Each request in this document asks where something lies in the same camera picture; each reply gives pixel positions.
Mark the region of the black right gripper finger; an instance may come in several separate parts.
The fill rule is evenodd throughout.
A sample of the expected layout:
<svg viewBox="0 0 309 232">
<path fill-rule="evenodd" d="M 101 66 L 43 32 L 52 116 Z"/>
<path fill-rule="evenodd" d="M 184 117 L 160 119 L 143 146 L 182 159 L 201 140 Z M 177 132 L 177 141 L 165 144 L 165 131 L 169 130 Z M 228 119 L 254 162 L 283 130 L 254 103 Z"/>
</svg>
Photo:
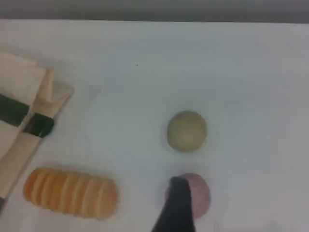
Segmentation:
<svg viewBox="0 0 309 232">
<path fill-rule="evenodd" d="M 168 197 L 152 229 L 153 232 L 195 232 L 189 182 L 172 177 Z"/>
</svg>

